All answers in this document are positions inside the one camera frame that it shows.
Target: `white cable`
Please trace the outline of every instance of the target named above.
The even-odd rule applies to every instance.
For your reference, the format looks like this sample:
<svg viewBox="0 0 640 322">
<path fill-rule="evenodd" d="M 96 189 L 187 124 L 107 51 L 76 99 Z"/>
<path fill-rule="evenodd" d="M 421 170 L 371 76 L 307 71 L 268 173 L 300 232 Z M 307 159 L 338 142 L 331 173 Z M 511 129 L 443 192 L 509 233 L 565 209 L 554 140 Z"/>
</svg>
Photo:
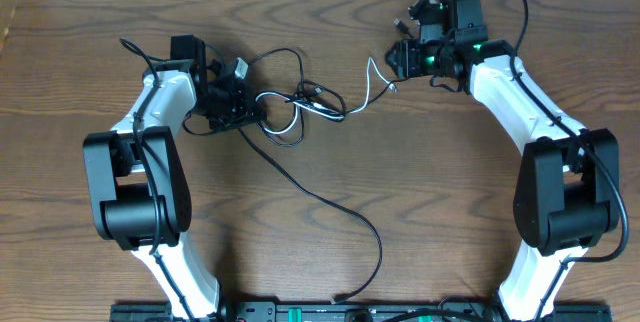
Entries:
<svg viewBox="0 0 640 322">
<path fill-rule="evenodd" d="M 353 111 L 351 111 L 351 113 L 357 113 L 362 111 L 363 109 L 365 109 L 367 107 L 367 104 L 369 104 L 369 92 L 371 91 L 371 78 L 369 77 L 369 70 L 371 69 L 371 65 L 373 64 L 373 68 L 376 70 L 376 72 L 378 73 L 378 76 L 387 84 L 389 85 L 389 88 L 392 91 L 396 90 L 396 86 L 389 82 L 386 78 L 384 78 L 384 76 L 382 76 L 382 73 L 380 73 L 380 71 L 378 70 L 378 66 L 376 65 L 376 61 L 373 60 L 372 57 L 369 57 L 369 60 L 367 61 L 367 94 L 364 97 L 364 104 L 356 109 L 354 109 Z"/>
<path fill-rule="evenodd" d="M 320 112 L 319 110 L 317 110 L 317 109 L 313 109 L 313 108 L 311 108 L 311 107 L 309 107 L 309 106 L 306 106 L 306 105 L 304 105 L 304 104 L 298 104 L 298 102 L 293 102 L 293 103 L 294 103 L 296 106 L 302 107 L 302 108 L 306 109 L 307 111 L 311 111 L 311 112 L 313 112 L 313 113 L 319 114 L 320 116 L 323 116 L 323 117 L 328 118 L 328 119 L 332 119 L 332 120 L 336 120 L 336 121 L 341 121 L 341 120 L 343 120 L 343 119 L 344 119 L 344 116 L 332 116 L 332 115 L 329 115 L 329 114 L 326 114 L 326 113 L 322 113 L 322 112 Z M 327 111 L 333 111 L 333 110 L 331 110 L 331 109 L 328 109 L 328 108 L 323 107 L 321 104 L 316 103 L 316 102 L 314 102 L 313 107 L 315 107 L 315 108 L 322 108 L 322 109 L 325 109 L 325 110 L 327 110 Z"/>
<path fill-rule="evenodd" d="M 367 107 L 367 104 L 369 103 L 369 91 L 371 90 L 371 79 L 369 78 L 369 67 L 371 66 L 371 61 L 373 61 L 373 58 L 369 57 L 369 61 L 367 61 L 367 94 L 364 96 L 364 104 L 354 109 L 353 111 L 351 111 L 351 113 L 358 113 L 362 111 Z"/>
<path fill-rule="evenodd" d="M 373 63 L 373 68 L 376 69 L 376 73 L 378 73 L 378 77 L 380 77 L 383 81 L 385 81 L 389 85 L 389 89 L 391 89 L 393 92 L 396 92 L 396 85 L 393 84 L 393 82 L 388 81 L 386 78 L 384 78 L 382 73 L 378 71 L 378 65 L 376 65 L 376 61 L 374 61 L 373 58 L 371 57 L 369 57 L 369 60 L 371 60 L 371 62 Z"/>
<path fill-rule="evenodd" d="M 287 97 L 285 97 L 285 96 L 283 96 L 283 95 L 281 95 L 279 93 L 267 91 L 267 92 L 262 92 L 262 93 L 258 94 L 256 96 L 256 102 L 258 102 L 262 97 L 267 96 L 267 95 L 278 96 L 278 97 L 282 97 L 282 98 L 288 100 Z M 293 107 L 293 118 L 291 119 L 291 122 L 289 122 L 289 124 L 285 128 L 281 129 L 280 131 L 272 131 L 268 127 L 265 126 L 264 130 L 267 131 L 270 134 L 273 134 L 273 135 L 287 133 L 296 124 L 296 121 L 298 120 L 298 114 L 300 114 L 300 106 L 295 104 L 295 106 Z"/>
<path fill-rule="evenodd" d="M 369 57 L 369 60 L 367 61 L 367 73 L 366 73 L 366 76 L 367 76 L 367 93 L 365 94 L 365 97 L 364 97 L 364 104 L 362 106 L 354 109 L 353 111 L 351 111 L 351 113 L 360 112 L 360 111 L 364 110 L 367 107 L 367 105 L 369 104 L 369 94 L 371 92 L 371 77 L 370 77 L 369 71 L 371 70 L 371 65 L 373 65 L 373 68 L 376 70 L 376 73 L 378 74 L 378 77 L 380 77 L 380 79 L 382 79 L 389 86 L 389 89 L 391 89 L 392 91 L 396 91 L 396 86 L 392 82 L 387 80 L 382 75 L 382 73 L 380 73 L 380 70 L 378 70 L 378 66 L 376 65 L 376 61 L 372 57 Z M 262 93 L 260 93 L 260 94 L 258 94 L 256 96 L 256 102 L 258 102 L 262 97 L 267 96 L 267 95 L 278 96 L 278 97 L 284 98 L 285 100 L 290 100 L 290 98 L 288 96 L 285 96 L 285 95 L 283 95 L 281 93 L 272 92 L 272 91 L 265 91 L 265 92 L 262 92 Z M 279 134 L 283 134 L 283 133 L 286 133 L 289 130 L 291 130 L 291 128 L 293 128 L 295 123 L 298 121 L 298 115 L 300 114 L 300 108 L 304 108 L 309 112 L 313 112 L 315 114 L 318 114 L 320 116 L 323 116 L 325 118 L 328 118 L 328 119 L 334 120 L 334 121 L 342 121 L 345 118 L 345 116 L 341 115 L 340 112 L 334 111 L 334 110 L 332 110 L 330 108 L 327 108 L 327 107 L 325 107 L 325 106 L 323 106 L 323 105 L 321 105 L 321 104 L 319 104 L 317 102 L 313 102 L 312 103 L 313 107 L 309 106 L 308 103 L 306 103 L 306 102 L 305 103 L 301 103 L 301 102 L 298 102 L 298 101 L 294 101 L 293 104 L 295 106 L 294 107 L 294 113 L 293 113 L 293 118 L 291 119 L 289 124 L 285 128 L 281 129 L 280 131 L 272 131 L 269 128 L 264 127 L 265 132 L 267 132 L 269 134 L 273 134 L 273 135 L 279 135 Z"/>
</svg>

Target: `green terminal block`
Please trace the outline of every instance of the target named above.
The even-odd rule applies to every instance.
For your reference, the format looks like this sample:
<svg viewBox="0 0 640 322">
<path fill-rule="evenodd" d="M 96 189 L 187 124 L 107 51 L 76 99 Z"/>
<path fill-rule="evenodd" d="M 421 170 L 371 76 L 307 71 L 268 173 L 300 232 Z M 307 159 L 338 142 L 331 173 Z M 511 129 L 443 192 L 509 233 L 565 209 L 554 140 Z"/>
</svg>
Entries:
<svg viewBox="0 0 640 322">
<path fill-rule="evenodd" d="M 302 322 L 302 309 L 289 308 L 289 322 Z"/>
</svg>

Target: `connector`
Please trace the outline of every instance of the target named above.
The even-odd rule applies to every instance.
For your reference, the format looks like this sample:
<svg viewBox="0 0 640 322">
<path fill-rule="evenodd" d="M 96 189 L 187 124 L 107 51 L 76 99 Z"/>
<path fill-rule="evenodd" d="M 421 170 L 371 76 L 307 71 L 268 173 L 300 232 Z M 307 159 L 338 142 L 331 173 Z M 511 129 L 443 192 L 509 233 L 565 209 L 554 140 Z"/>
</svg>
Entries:
<svg viewBox="0 0 640 322">
<path fill-rule="evenodd" d="M 393 24 L 396 26 L 398 31 L 400 31 L 400 33 L 402 33 L 403 35 L 409 36 L 409 38 L 413 38 L 411 31 L 409 31 L 409 26 L 407 26 L 399 18 L 396 18 L 395 21 L 393 21 Z"/>
</svg>

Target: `black joint housing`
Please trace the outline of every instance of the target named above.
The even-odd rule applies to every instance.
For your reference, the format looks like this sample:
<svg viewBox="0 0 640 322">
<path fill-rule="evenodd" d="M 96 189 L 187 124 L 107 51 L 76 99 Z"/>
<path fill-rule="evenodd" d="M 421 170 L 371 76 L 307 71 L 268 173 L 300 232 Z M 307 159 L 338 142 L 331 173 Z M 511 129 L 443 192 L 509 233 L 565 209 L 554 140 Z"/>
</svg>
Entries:
<svg viewBox="0 0 640 322">
<path fill-rule="evenodd" d="M 618 185 L 618 143 L 607 129 L 579 136 L 600 158 Z M 582 173 L 576 183 L 564 183 L 563 166 Z M 619 209 L 603 172 L 579 153 L 570 138 L 543 139 L 525 145 L 518 175 L 513 215 L 518 232 L 543 256 L 557 250 L 595 246 L 616 228 Z"/>
<path fill-rule="evenodd" d="M 160 243 L 178 244 L 191 223 L 191 195 L 169 127 L 142 132 L 143 151 L 155 179 L 160 204 Z M 83 143 L 93 219 L 98 234 L 123 250 L 152 243 L 156 210 L 148 183 L 118 184 L 140 166 L 133 135 L 93 133 Z"/>
<path fill-rule="evenodd" d="M 190 73 L 196 88 L 192 112 L 209 121 L 214 133 L 263 121 L 266 114 L 256 104 L 252 85 L 245 80 L 247 65 L 236 59 L 227 64 L 207 64 L 206 44 L 193 35 L 171 37 L 171 60 L 193 60 Z M 207 71 L 216 77 L 209 81 Z"/>
<path fill-rule="evenodd" d="M 449 77 L 468 93 L 472 65 L 496 56 L 498 51 L 492 48 L 503 44 L 484 48 L 490 42 L 480 0 L 420 0 L 409 9 L 409 15 L 418 22 L 419 37 L 396 42 L 385 56 L 399 78 Z"/>
</svg>

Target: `wire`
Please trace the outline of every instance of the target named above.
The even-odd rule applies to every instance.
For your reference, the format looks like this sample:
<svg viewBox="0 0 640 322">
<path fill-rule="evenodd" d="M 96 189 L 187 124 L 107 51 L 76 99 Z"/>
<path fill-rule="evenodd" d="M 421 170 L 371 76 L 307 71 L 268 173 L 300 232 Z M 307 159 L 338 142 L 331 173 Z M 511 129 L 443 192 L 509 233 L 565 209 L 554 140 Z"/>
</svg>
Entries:
<svg viewBox="0 0 640 322">
<path fill-rule="evenodd" d="M 386 78 L 384 78 L 384 76 L 382 76 L 382 73 L 380 73 L 380 71 L 378 70 L 376 61 L 374 61 L 373 58 L 369 57 L 369 60 L 367 61 L 367 73 L 366 73 L 367 74 L 367 94 L 364 96 L 364 103 L 362 104 L 362 106 L 349 111 L 349 113 L 358 113 L 364 110 L 365 108 L 367 108 L 367 105 L 369 104 L 369 92 L 371 91 L 371 78 L 369 77 L 369 69 L 371 68 L 372 64 L 376 72 L 378 73 L 378 76 L 380 76 L 380 78 L 389 86 L 389 88 L 391 88 L 391 90 L 396 91 L 396 86 L 393 83 L 389 82 Z"/>
<path fill-rule="evenodd" d="M 458 299 L 458 300 L 461 300 L 461 301 L 466 302 L 466 303 L 469 305 L 469 307 L 471 307 L 471 310 L 473 311 L 473 313 L 474 313 L 476 316 L 478 316 L 478 317 L 482 317 L 482 315 L 480 315 L 480 314 L 478 313 L 478 311 L 475 309 L 475 307 L 473 307 L 473 305 L 471 304 L 471 302 L 470 302 L 468 299 L 466 299 L 465 297 L 463 297 L 463 296 L 449 296 L 449 297 L 446 297 L 445 299 L 443 299 L 442 301 L 440 301 L 440 303 L 438 304 L 438 307 L 436 307 L 436 308 L 439 308 L 439 309 L 444 310 L 444 305 L 445 305 L 445 304 L 447 304 L 447 302 L 449 302 L 449 300 L 452 300 L 452 299 Z M 442 320 L 444 320 L 445 322 L 451 322 L 451 320 L 449 320 L 449 319 L 447 319 L 447 318 L 445 318 L 445 317 L 442 317 Z"/>
<path fill-rule="evenodd" d="M 126 38 L 120 38 L 120 44 L 122 44 L 122 47 L 124 47 L 127 51 L 133 53 L 134 55 L 137 55 L 137 56 L 140 56 L 140 57 L 144 58 L 145 61 L 147 61 L 147 60 L 156 61 L 156 62 L 166 62 L 167 61 L 165 59 L 154 57 L 154 56 L 150 56 L 150 55 L 142 52 L 142 50 L 140 48 L 138 48 L 138 46 L 136 46 L 133 42 L 129 41 Z"/>
<path fill-rule="evenodd" d="M 465 321 L 486 322 L 484 318 L 471 316 L 466 313 L 454 312 L 454 311 L 443 311 L 440 309 L 432 309 L 432 308 L 420 308 L 413 312 L 404 313 L 399 316 L 388 318 L 386 320 L 383 320 L 382 322 L 402 322 L 402 321 L 423 317 L 423 316 L 451 317 L 451 318 L 457 318 Z"/>
<path fill-rule="evenodd" d="M 312 82 L 312 81 L 308 81 L 305 80 L 304 78 L 304 67 L 302 64 L 302 58 L 300 57 L 300 54 L 298 52 L 296 52 L 293 49 L 290 48 L 278 48 L 266 53 L 261 54 L 260 56 L 254 58 L 253 60 L 249 61 L 247 64 L 253 65 L 254 63 L 258 62 L 259 60 L 270 56 L 274 53 L 277 52 L 283 52 L 283 51 L 287 51 L 287 52 L 291 52 L 293 53 L 297 60 L 298 60 L 298 66 L 299 66 L 299 70 L 300 70 L 300 82 L 297 85 L 296 91 L 293 94 L 285 94 L 282 92 L 278 92 L 278 91 L 263 91 L 260 92 L 259 94 L 256 95 L 255 100 L 256 102 L 259 102 L 261 99 L 267 97 L 267 96 L 278 96 L 280 98 L 283 98 L 285 100 L 285 103 L 292 103 L 293 106 L 293 113 L 291 116 L 291 120 L 289 121 L 289 123 L 287 123 L 287 125 L 285 127 L 283 127 L 280 130 L 273 130 L 267 126 L 265 126 L 262 122 L 258 122 L 258 126 L 260 127 L 260 129 L 262 130 L 262 132 L 265 134 L 265 136 L 267 136 L 267 138 L 273 142 L 274 144 L 276 144 L 277 146 L 280 147 L 294 147 L 297 146 L 298 144 L 300 144 L 302 142 L 302 140 L 304 139 L 304 118 L 303 118 L 303 114 L 301 113 L 301 109 L 307 110 L 309 112 L 315 113 L 319 116 L 322 116 L 324 118 L 326 118 L 329 121 L 332 122 L 343 122 L 348 114 L 351 113 L 357 113 L 360 112 L 362 110 L 364 110 L 369 104 L 377 101 L 388 89 L 391 89 L 393 91 L 397 91 L 397 88 L 395 86 L 395 82 L 401 82 L 401 81 L 405 81 L 406 79 L 403 80 L 394 80 L 394 81 L 389 81 L 388 79 L 386 79 L 382 73 L 380 73 L 380 70 L 378 69 L 378 66 L 376 65 L 375 60 L 373 60 L 373 58 L 369 57 L 368 61 L 367 61 L 367 69 L 366 69 L 366 79 L 367 79 L 367 91 L 366 91 L 366 95 L 365 95 L 365 101 L 364 103 L 357 108 L 351 109 L 351 110 L 346 110 L 346 104 L 344 102 L 344 99 L 342 98 L 342 96 L 340 96 L 340 94 L 338 94 L 337 92 L 334 92 L 318 83 Z M 374 67 L 376 73 L 378 74 L 378 76 L 387 84 L 386 88 L 382 90 L 381 93 L 379 93 L 376 97 L 374 97 L 373 99 L 369 100 L 369 95 L 370 95 L 370 90 L 371 90 L 371 79 L 370 79 L 370 69 L 371 66 Z M 315 89 L 314 90 L 306 90 L 305 89 L 305 85 L 311 85 L 314 86 Z M 331 95 L 333 95 L 334 97 L 337 98 L 337 100 L 340 103 L 340 109 L 336 109 L 334 107 L 331 107 L 329 105 L 327 105 L 326 103 L 319 103 L 316 101 L 313 101 L 311 98 L 318 96 L 319 94 L 321 94 L 322 92 L 327 92 Z M 298 136 L 298 139 L 293 142 L 293 143 L 282 143 L 280 141 L 277 141 L 275 137 L 280 137 L 281 135 L 284 135 L 285 133 L 291 131 L 293 129 L 293 127 L 295 126 L 297 120 L 300 119 L 300 125 L 301 125 L 301 130 L 300 130 L 300 135 Z"/>
<path fill-rule="evenodd" d="M 232 119 L 231 121 L 225 122 L 222 119 L 218 119 L 218 122 L 220 122 L 220 124 L 222 125 L 222 127 L 217 127 L 215 130 L 211 130 L 211 131 L 207 131 L 207 132 L 194 132 L 192 131 L 189 127 L 187 127 L 187 121 L 191 118 L 191 111 L 189 111 L 187 113 L 186 116 L 184 116 L 184 119 L 182 120 L 182 129 L 184 129 L 185 132 L 187 132 L 190 135 L 194 135 L 194 136 L 211 136 L 213 134 L 219 133 L 220 132 L 220 128 L 225 128 L 228 127 L 234 123 L 238 123 L 240 121 L 242 121 L 245 117 L 241 116 L 235 119 Z"/>
<path fill-rule="evenodd" d="M 144 172 L 147 176 L 149 190 L 151 190 L 151 197 L 153 198 L 153 205 L 155 210 L 155 230 L 153 233 L 153 242 L 151 244 L 151 250 L 149 251 L 149 254 L 152 255 L 156 252 L 156 250 L 158 249 L 158 245 L 160 244 L 160 228 L 161 228 L 160 196 L 158 196 L 158 189 L 156 186 L 156 182 L 155 182 L 155 179 L 153 178 L 153 173 L 151 173 L 151 167 L 149 166 L 149 161 L 147 160 L 146 153 L 143 150 L 142 137 L 139 135 L 138 125 L 143 120 L 144 111 L 147 109 L 149 102 L 151 102 L 151 99 L 156 94 L 156 91 L 160 88 L 160 78 L 158 77 L 158 72 L 156 71 L 156 68 L 151 62 L 151 59 L 149 58 L 149 56 L 147 56 L 138 46 L 136 46 L 133 42 L 125 38 L 120 38 L 120 44 L 122 44 L 124 48 L 131 51 L 132 53 L 138 56 L 141 56 L 144 59 L 144 61 L 147 63 L 147 65 L 149 66 L 149 69 L 151 70 L 151 73 L 153 74 L 153 85 L 151 86 L 151 90 L 149 91 L 147 96 L 144 98 L 144 100 L 142 100 L 142 103 L 138 107 L 138 110 L 133 113 L 133 122 L 131 126 L 131 129 L 133 132 L 134 145 L 136 147 L 136 151 L 138 152 L 138 156 L 140 157 L 140 162 L 144 167 Z"/>
<path fill-rule="evenodd" d="M 160 255 L 160 253 L 154 252 L 153 257 L 156 259 L 156 264 L 160 266 L 160 270 L 162 270 L 162 274 L 164 275 L 164 278 L 167 280 L 167 283 L 169 283 L 169 286 L 171 287 L 173 292 L 176 294 L 176 296 L 178 296 L 178 300 L 180 301 L 182 308 L 187 313 L 187 318 L 189 318 L 189 321 L 195 321 L 196 318 L 193 316 L 193 313 L 191 312 L 191 309 L 187 304 L 187 298 L 180 292 L 178 285 L 176 285 L 176 282 L 171 277 L 171 274 L 169 273 L 167 266 L 164 264 L 164 261 L 162 260 L 162 256 Z"/>
<path fill-rule="evenodd" d="M 244 133 L 244 131 L 241 128 L 238 128 L 238 131 L 240 132 L 244 140 L 247 142 L 247 144 L 249 144 L 249 147 L 251 147 L 256 153 L 258 153 L 265 161 L 269 162 L 269 164 L 271 164 L 276 170 L 278 170 L 278 172 L 280 172 L 297 189 L 302 191 L 304 194 L 325 203 L 330 207 L 333 207 L 341 212 L 344 212 L 360 220 L 367 227 L 369 227 L 369 229 L 371 230 L 371 233 L 373 233 L 373 236 L 376 239 L 376 242 L 378 243 L 378 264 L 376 265 L 376 268 L 373 270 L 373 273 L 371 273 L 371 276 L 369 277 L 369 279 L 367 279 L 367 281 L 362 286 L 360 286 L 358 289 L 354 290 L 353 292 L 335 296 L 333 304 L 344 303 L 349 298 L 362 292 L 365 288 L 367 288 L 367 286 L 369 286 L 371 281 L 373 281 L 373 279 L 376 277 L 376 275 L 378 274 L 378 271 L 380 270 L 380 266 L 382 265 L 382 241 L 380 240 L 380 235 L 378 234 L 378 231 L 376 231 L 376 228 L 373 226 L 373 224 L 365 216 L 361 215 L 360 213 L 353 211 L 349 208 L 346 208 L 344 206 L 341 206 L 335 202 L 329 201 L 328 199 L 318 196 L 317 194 L 310 192 L 306 188 L 302 187 L 302 185 L 300 185 L 298 181 L 296 181 L 282 166 L 280 166 L 278 162 L 276 162 L 273 158 L 271 158 L 271 156 L 269 156 L 263 150 L 261 150 L 260 147 L 256 146 L 256 144 L 253 143 L 251 139 L 249 139 L 249 137 Z"/>
<path fill-rule="evenodd" d="M 425 1 L 429 1 L 429 0 L 421 0 L 420 3 L 424 3 Z M 529 87 L 527 87 L 527 85 L 522 81 L 522 78 L 520 77 L 520 73 L 518 73 L 517 71 L 515 62 L 516 62 L 516 57 L 518 55 L 518 50 L 520 49 L 520 45 L 522 44 L 525 33 L 527 31 L 527 26 L 529 24 L 529 4 L 527 0 L 522 0 L 522 6 L 524 9 L 524 21 L 522 24 L 522 30 L 520 31 L 520 35 L 518 36 L 518 40 L 516 41 L 516 44 L 513 48 L 513 51 L 511 52 L 511 56 L 509 59 L 509 67 L 511 69 L 511 74 L 514 76 L 516 82 L 518 82 L 518 85 L 522 88 L 522 90 L 536 104 L 536 106 L 540 108 L 540 110 L 547 116 L 547 118 L 549 118 L 549 120 L 551 120 L 553 124 L 557 125 L 563 132 L 565 132 L 571 139 L 573 139 L 582 148 L 582 150 L 584 151 L 584 154 L 593 161 L 596 168 L 598 168 L 602 172 L 605 180 L 607 181 L 607 185 L 609 186 L 612 194 L 614 195 L 614 198 L 618 205 L 618 209 L 620 210 L 620 222 L 621 222 L 621 229 L 622 229 L 620 242 L 618 243 L 618 246 L 613 252 L 609 253 L 608 255 L 601 256 L 601 257 L 567 257 L 560 263 L 558 272 L 556 273 L 553 281 L 551 282 L 551 285 L 549 286 L 547 292 L 545 293 L 545 296 L 540 301 L 538 311 L 536 312 L 536 318 L 534 319 L 534 321 L 539 321 L 542 314 L 542 310 L 544 309 L 544 306 L 547 300 L 550 298 L 551 294 L 553 293 L 553 290 L 555 289 L 555 286 L 558 284 L 563 272 L 569 268 L 568 267 L 569 263 L 571 262 L 586 262 L 586 263 L 608 262 L 608 261 L 614 260 L 615 258 L 617 258 L 622 254 L 629 240 L 629 220 L 627 217 L 627 210 L 625 208 L 624 200 L 620 195 L 620 191 L 618 190 L 618 187 L 616 186 L 616 183 L 613 180 L 613 177 L 611 177 L 611 173 L 609 172 L 607 167 L 604 165 L 604 163 L 600 160 L 600 157 L 598 157 L 593 152 L 593 150 L 587 145 L 586 142 L 580 139 L 570 128 L 568 128 L 564 123 L 562 123 L 561 119 L 555 116 L 538 99 L 538 97 L 536 97 L 536 95 L 534 95 L 531 92 L 531 90 L 529 90 Z"/>
</svg>

